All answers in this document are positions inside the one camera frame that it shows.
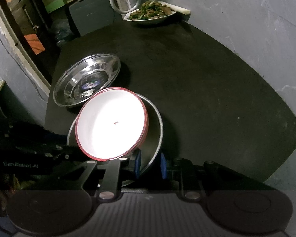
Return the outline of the white plate of stir-fry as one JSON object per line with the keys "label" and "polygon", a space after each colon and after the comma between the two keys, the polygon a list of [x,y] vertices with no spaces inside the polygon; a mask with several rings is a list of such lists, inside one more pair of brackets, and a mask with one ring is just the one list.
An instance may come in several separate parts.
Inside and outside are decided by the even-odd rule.
{"label": "white plate of stir-fry", "polygon": [[171,16],[175,11],[166,4],[159,1],[149,0],[144,2],[138,9],[128,12],[124,20],[128,22],[148,22]]}

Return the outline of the dark grey cabinet box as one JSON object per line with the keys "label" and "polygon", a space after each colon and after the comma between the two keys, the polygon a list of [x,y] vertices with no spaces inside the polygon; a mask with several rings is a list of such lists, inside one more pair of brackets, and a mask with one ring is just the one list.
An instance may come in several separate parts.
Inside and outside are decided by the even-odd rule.
{"label": "dark grey cabinet box", "polygon": [[69,7],[69,12],[80,36],[122,21],[109,0],[79,0]]}

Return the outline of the white ceramic bowl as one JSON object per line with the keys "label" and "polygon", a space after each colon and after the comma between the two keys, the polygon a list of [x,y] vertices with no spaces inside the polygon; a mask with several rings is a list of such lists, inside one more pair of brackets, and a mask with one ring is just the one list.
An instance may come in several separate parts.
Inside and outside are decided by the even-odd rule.
{"label": "white ceramic bowl", "polygon": [[149,116],[141,98],[119,87],[93,95],[80,110],[76,142],[88,157],[111,161],[127,156],[145,141]]}

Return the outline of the green box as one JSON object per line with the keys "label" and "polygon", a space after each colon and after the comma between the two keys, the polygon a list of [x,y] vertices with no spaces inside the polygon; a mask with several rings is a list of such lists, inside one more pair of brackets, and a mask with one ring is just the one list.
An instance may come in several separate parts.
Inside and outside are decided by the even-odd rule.
{"label": "green box", "polygon": [[50,3],[48,3],[48,5],[45,6],[45,9],[46,9],[47,13],[51,13],[51,12],[61,8],[64,5],[65,5],[64,0],[54,0]]}

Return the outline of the deep steel bowl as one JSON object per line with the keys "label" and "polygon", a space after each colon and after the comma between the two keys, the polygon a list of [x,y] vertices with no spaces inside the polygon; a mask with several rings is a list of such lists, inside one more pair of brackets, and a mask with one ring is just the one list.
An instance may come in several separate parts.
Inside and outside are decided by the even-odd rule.
{"label": "deep steel bowl", "polygon": [[[147,135],[145,141],[141,144],[141,167],[140,175],[143,174],[153,163],[157,157],[159,150],[162,145],[162,139],[164,135],[164,126],[162,122],[162,117],[156,106],[145,96],[137,94],[137,96],[143,101],[145,108],[147,110],[149,118],[149,127],[147,130]],[[75,124],[77,117],[74,119],[69,132],[67,135],[66,145],[69,147],[78,147],[75,138]],[[135,181],[135,177],[129,178],[128,176],[123,176],[122,187],[130,185]]]}

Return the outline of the steel plate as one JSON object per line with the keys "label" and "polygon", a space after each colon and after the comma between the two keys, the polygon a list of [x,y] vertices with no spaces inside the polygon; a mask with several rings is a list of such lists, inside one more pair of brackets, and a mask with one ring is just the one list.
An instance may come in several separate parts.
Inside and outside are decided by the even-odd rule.
{"label": "steel plate", "polygon": [[109,87],[120,68],[120,59],[114,54],[99,53],[83,58],[60,76],[53,91],[55,104],[70,108],[86,102]]}

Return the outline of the wooden door frame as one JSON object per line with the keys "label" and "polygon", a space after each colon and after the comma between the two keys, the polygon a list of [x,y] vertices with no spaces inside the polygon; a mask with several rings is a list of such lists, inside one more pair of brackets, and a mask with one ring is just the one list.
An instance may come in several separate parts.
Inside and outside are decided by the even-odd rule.
{"label": "wooden door frame", "polygon": [[39,97],[49,96],[51,85],[37,69],[29,52],[25,50],[21,39],[17,37],[0,5],[0,41],[19,69],[32,83]]}

